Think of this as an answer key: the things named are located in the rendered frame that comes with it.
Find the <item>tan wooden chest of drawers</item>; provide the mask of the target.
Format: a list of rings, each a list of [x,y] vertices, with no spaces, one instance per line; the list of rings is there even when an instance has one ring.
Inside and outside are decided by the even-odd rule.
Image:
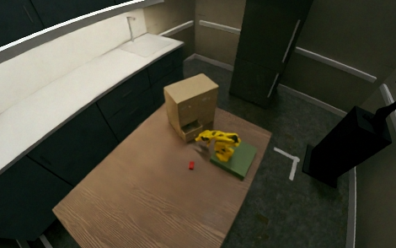
[[[204,94],[210,90],[218,88],[219,86],[212,82],[205,74],[199,74],[191,78],[179,81],[175,84],[170,84],[163,87],[164,96],[166,101],[166,107],[168,112],[169,123],[172,125],[174,130],[180,134],[180,124],[179,124],[179,103],[186,100],[192,99],[199,96],[198,99],[198,117],[195,120],[199,121],[199,104],[200,104],[200,94]],[[194,120],[194,121],[195,121]]]

